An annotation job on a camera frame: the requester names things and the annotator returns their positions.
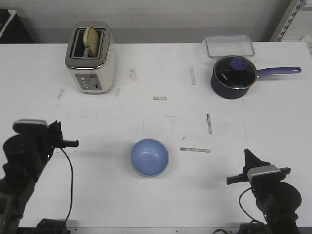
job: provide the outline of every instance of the toaster slot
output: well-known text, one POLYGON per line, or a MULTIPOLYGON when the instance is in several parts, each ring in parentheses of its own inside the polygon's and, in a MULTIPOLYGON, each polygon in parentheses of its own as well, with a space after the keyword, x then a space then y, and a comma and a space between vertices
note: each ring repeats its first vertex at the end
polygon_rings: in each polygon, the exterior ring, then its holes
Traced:
POLYGON ((89 57, 88 56, 88 51, 84 47, 84 44, 83 44, 83 35, 85 32, 85 28, 79 28, 76 31, 75 43, 73 45, 73 49, 71 52, 71 58, 72 59, 98 59, 101 56, 101 48, 102 48, 103 41, 104 41, 105 29, 96 28, 95 30, 98 34, 99 39, 100 39, 98 51, 97 51, 97 56, 96 57, 89 57))

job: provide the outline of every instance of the bread slice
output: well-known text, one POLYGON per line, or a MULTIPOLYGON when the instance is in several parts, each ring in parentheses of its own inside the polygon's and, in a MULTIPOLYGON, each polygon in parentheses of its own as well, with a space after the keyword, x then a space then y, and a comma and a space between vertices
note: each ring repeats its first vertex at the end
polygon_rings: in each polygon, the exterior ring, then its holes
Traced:
POLYGON ((88 27, 83 34, 83 44, 89 57, 98 56, 99 36, 94 27, 88 27))

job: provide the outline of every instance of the saucepan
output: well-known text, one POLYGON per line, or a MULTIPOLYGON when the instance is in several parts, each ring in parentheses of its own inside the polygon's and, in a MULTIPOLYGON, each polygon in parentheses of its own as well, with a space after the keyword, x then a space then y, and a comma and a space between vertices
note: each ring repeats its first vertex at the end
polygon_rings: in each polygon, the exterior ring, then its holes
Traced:
POLYGON ((272 74, 300 72, 300 67, 272 67, 257 70, 255 65, 244 57, 225 56, 214 65, 211 86, 221 97, 236 99, 244 96, 257 79, 272 74))

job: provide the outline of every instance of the pot lid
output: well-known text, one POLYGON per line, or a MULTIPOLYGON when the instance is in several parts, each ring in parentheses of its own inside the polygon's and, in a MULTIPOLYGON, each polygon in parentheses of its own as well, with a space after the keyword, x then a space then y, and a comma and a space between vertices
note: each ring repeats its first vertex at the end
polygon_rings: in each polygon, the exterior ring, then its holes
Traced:
POLYGON ((226 56, 214 65, 214 76, 231 89, 249 88, 257 79, 258 72, 252 62, 241 56, 226 56))

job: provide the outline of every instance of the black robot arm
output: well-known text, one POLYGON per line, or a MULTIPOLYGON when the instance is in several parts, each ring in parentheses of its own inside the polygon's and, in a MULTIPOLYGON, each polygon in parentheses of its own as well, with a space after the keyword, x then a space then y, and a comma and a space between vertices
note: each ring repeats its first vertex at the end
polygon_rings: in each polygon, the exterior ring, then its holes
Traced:
POLYGON ((295 210, 301 204, 301 195, 292 185, 281 182, 290 171, 290 168, 277 168, 261 161, 245 149, 243 173, 228 177, 227 184, 249 181, 257 207, 267 224, 260 231, 262 226, 259 223, 242 224, 239 234, 299 234, 295 210))
POLYGON ((0 234, 15 234, 25 206, 55 148, 77 147, 63 140, 60 122, 21 119, 13 124, 15 135, 3 145, 7 163, 0 180, 0 234))

